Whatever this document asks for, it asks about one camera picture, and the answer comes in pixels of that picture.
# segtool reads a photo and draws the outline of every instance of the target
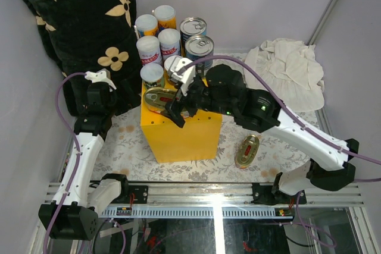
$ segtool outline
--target red wire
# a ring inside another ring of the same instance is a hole
[[[257,248],[250,248],[246,242],[243,242],[243,248],[247,252],[258,252]]]
[[[134,200],[135,200],[135,194],[131,193],[130,194],[130,209],[131,209],[131,214],[132,214],[132,205],[133,205]]]

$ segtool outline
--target gold tin can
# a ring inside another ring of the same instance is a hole
[[[242,142],[235,157],[236,166],[240,169],[246,169],[253,162],[258,149],[260,140],[255,135],[249,135]]]
[[[165,110],[167,102],[172,101],[175,96],[176,90],[153,87],[144,93],[144,102],[150,111],[161,114]],[[189,113],[185,109],[181,115],[183,118],[189,117]]]

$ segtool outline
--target metal profile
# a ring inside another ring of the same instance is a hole
[[[271,208],[267,205],[251,203],[252,188],[249,183],[149,183],[130,182],[134,185],[148,186],[148,201],[145,206],[152,209],[163,207],[213,207],[216,198],[223,207],[235,208]],[[46,194],[45,203],[50,203],[59,183],[51,183]],[[307,204],[300,208],[320,207],[363,207],[364,202],[357,184],[349,184],[337,192],[313,188],[305,190]],[[277,208],[286,208],[288,205],[276,205]]]
[[[329,15],[331,15],[331,12],[333,11],[333,9],[337,3],[338,3],[338,0],[330,0],[329,1],[326,9],[324,10],[324,13],[320,17],[319,22],[315,27],[315,30],[313,31],[310,39],[308,40],[307,45],[314,45],[316,43],[316,40],[319,37],[320,32],[323,30],[323,28],[324,28],[324,26],[325,26],[325,24],[329,18]]]

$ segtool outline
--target black cushion with flower pattern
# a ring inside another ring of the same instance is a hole
[[[141,64],[133,23],[136,0],[23,0],[36,16],[49,57],[65,74],[107,68],[117,86],[118,114],[138,105]],[[88,81],[65,89],[72,115],[83,110]]]

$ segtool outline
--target can lid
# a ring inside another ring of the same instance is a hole
[[[159,40],[155,36],[144,36],[136,42],[136,47],[144,52],[157,51],[159,49]]]
[[[136,28],[140,31],[150,31],[157,27],[157,19],[150,14],[143,14],[135,21]]]
[[[187,52],[201,57],[208,55],[213,48],[213,40],[204,35],[192,36],[185,42]]]
[[[198,17],[189,17],[180,24],[180,31],[188,35],[203,34],[207,29],[205,20]]]
[[[182,57],[181,56],[178,56],[178,55],[175,55],[175,56],[170,56],[168,57],[165,61],[164,61],[164,68],[166,71],[169,70],[169,68],[171,67],[172,64],[174,63],[177,63],[179,62],[179,60],[177,60],[176,62],[176,59],[181,59]]]
[[[180,42],[180,32],[175,29],[164,29],[157,36],[161,44],[171,45]]]
[[[154,10],[154,15],[158,20],[169,20],[175,17],[176,12],[172,6],[162,5]]]
[[[154,62],[144,65],[140,70],[140,77],[142,80],[149,83],[153,83],[161,79],[164,75],[164,70],[162,66]]]

